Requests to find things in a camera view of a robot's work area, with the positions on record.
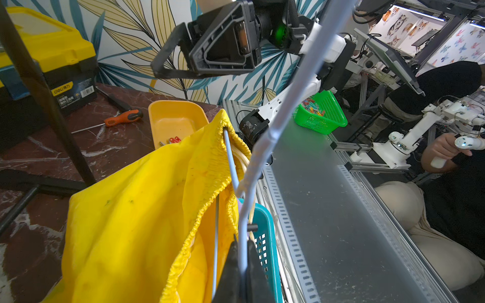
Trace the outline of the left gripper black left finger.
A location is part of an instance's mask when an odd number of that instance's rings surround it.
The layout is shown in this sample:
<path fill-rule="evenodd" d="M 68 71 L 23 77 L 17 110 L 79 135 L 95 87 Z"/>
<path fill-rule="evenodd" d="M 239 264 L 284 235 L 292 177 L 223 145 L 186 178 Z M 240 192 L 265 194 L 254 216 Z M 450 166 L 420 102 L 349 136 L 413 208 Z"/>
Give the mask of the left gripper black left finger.
<path fill-rule="evenodd" d="M 224 264 L 213 303 L 239 302 L 241 276 L 238 266 L 238 245 L 233 241 L 229 246 L 229 253 Z"/>

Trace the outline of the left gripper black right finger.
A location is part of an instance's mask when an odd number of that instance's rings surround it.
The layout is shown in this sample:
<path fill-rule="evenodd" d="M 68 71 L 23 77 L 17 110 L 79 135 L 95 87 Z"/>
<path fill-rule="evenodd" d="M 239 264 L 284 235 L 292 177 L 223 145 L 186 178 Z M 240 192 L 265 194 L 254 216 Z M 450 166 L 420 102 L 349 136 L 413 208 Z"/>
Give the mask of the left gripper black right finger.
<path fill-rule="evenodd" d="M 274 303 L 275 298 L 261 266 L 255 243 L 248 241 L 248 269 L 246 270 L 246 302 Z"/>

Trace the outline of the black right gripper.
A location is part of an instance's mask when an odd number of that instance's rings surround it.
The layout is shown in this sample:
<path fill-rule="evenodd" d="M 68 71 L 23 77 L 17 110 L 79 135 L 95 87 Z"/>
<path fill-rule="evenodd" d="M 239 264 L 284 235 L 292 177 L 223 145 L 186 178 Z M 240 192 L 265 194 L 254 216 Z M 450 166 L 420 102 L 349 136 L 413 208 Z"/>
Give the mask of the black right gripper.
<path fill-rule="evenodd" d="M 231 1 L 176 26 L 151 63 L 155 78 L 241 75 L 262 61 L 261 45 L 283 19 L 287 1 Z"/>

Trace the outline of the yellow shorts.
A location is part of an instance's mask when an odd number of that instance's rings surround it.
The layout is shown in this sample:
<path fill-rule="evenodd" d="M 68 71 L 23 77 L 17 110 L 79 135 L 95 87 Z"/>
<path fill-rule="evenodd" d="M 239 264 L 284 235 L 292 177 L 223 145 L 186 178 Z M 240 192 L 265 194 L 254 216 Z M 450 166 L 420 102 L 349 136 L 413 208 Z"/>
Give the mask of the yellow shorts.
<path fill-rule="evenodd" d="M 210 302 L 237 235 L 225 111 L 69 201 L 62 278 L 46 302 Z"/>

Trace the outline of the white wire hanger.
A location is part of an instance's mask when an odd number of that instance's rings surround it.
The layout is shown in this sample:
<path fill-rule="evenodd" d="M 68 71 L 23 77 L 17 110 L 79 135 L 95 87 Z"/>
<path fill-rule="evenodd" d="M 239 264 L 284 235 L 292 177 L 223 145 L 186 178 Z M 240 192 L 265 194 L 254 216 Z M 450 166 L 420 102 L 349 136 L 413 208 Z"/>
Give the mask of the white wire hanger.
<path fill-rule="evenodd" d="M 322 90 L 317 76 L 323 70 L 324 61 L 337 51 L 337 40 L 340 39 L 338 31 L 346 24 L 347 18 L 352 15 L 355 1 L 330 1 L 325 15 L 319 24 L 314 24 L 309 38 L 304 43 L 307 50 L 299 69 L 294 74 L 293 80 L 282 92 L 282 102 L 276 109 L 270 111 L 271 126 L 256 142 L 248 170 L 243 180 L 239 180 L 236 174 L 233 148 L 229 142 L 229 133 L 224 130 L 224 140 L 229 160 L 234 194 L 237 198 L 239 210 L 238 221 L 238 266 L 241 276 L 240 299 L 246 296 L 246 270 L 248 269 L 248 221 L 250 210 L 255 204 L 256 183 L 265 166 L 266 160 L 273 152 L 282 132 L 293 116 L 295 108 L 310 96 Z M 213 279 L 213 294 L 219 284 L 218 278 Z"/>

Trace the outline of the red clothespin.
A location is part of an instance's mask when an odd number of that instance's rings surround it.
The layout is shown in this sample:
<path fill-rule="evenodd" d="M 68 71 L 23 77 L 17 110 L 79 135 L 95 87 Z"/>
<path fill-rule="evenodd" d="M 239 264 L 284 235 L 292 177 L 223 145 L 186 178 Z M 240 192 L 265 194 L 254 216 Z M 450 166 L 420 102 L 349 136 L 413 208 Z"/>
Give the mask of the red clothespin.
<path fill-rule="evenodd" d="M 180 139 L 178 136 L 171 137 L 171 138 L 169 138 L 169 140 L 168 140 L 168 143 L 170 143 L 170 144 L 173 144 L 173 143 L 179 143 L 179 142 L 181 142 L 181 139 Z"/>

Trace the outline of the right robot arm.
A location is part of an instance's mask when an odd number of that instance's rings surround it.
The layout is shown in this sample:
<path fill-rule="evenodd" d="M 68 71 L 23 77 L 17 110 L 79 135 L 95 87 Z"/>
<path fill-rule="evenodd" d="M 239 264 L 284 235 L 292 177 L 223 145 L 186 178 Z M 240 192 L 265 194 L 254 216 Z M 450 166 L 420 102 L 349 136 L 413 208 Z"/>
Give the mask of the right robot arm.
<path fill-rule="evenodd" d="M 341 76 L 352 42 L 338 32 L 354 6 L 331 1 L 316 21 L 299 14 L 295 1 L 203 1 L 200 16 L 173 28 L 151 69 L 161 80 L 201 80 L 255 72 L 267 45 L 300 56 L 288 86 L 239 123 L 253 146 L 266 130 L 282 131 L 292 110 Z"/>

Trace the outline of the operator hand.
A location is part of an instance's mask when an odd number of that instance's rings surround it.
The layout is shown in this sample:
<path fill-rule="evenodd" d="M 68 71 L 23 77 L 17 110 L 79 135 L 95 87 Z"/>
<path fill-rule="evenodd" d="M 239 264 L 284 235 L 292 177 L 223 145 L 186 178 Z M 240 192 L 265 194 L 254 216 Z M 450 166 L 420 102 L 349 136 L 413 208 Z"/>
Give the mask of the operator hand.
<path fill-rule="evenodd" d="M 428 145 L 421 157 L 421 166 L 426 172 L 446 173 L 457 168 L 457 164 L 452 160 L 459 154 L 472 156 L 470 150 L 461 150 L 455 146 L 456 137 L 452 133 L 445 133 L 439 136 L 432 144 Z M 435 158 L 445 159 L 445 165 L 439 169 L 431 165 Z"/>

